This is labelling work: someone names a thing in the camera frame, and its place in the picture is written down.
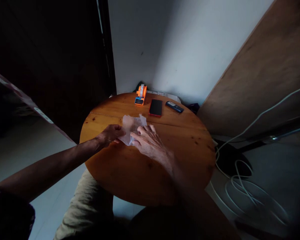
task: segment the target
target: beige pants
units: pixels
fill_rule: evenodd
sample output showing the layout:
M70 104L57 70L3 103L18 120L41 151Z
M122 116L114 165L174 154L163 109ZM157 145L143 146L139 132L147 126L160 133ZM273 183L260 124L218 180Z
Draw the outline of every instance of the beige pants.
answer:
M113 195L100 187L86 169L54 240L73 236L99 222L113 220L112 203Z
M113 195L100 187L85 170L54 240L74 236L101 222L112 221L112 204ZM132 239L195 239L192 221L179 206L146 207L132 219L128 231Z

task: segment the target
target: dark shirt sleeve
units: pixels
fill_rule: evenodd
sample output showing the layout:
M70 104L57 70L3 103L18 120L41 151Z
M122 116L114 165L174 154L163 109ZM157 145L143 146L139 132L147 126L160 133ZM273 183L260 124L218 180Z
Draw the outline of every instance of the dark shirt sleeve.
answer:
M0 190L0 239L28 239L34 219L29 203Z

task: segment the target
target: dark wooden door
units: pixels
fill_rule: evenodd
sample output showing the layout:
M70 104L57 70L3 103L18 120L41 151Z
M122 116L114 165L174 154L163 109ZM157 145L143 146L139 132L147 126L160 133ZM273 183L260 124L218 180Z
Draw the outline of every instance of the dark wooden door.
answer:
M96 0L0 0L0 74L71 139L116 92Z

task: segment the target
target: remote control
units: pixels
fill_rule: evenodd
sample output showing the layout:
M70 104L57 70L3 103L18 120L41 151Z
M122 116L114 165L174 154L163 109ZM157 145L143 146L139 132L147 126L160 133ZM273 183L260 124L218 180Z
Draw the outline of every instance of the remote control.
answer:
M179 113L182 113L183 110L184 110L182 107L179 107L178 105L176 105L176 104L174 104L173 102L170 102L170 101L166 102L166 105L168 107L171 107L172 109L176 110Z

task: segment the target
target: round wooden table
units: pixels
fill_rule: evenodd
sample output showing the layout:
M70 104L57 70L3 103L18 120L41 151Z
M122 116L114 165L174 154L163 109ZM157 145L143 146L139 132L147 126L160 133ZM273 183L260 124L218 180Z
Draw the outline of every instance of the round wooden table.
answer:
M214 145L200 119L182 104L170 98L147 94L143 106L134 104L136 93L124 93L107 99L91 110L82 125L80 143L94 138L109 124L122 125L124 115L139 117L153 124L163 143L175 152L180 166L200 182L209 183L215 166ZM148 115L152 99L163 101L162 117ZM177 113L165 105L171 101L184 108ZM174 185L164 168L142 155L136 147L111 143L86 161L91 175L113 195L143 206L173 205L177 201Z

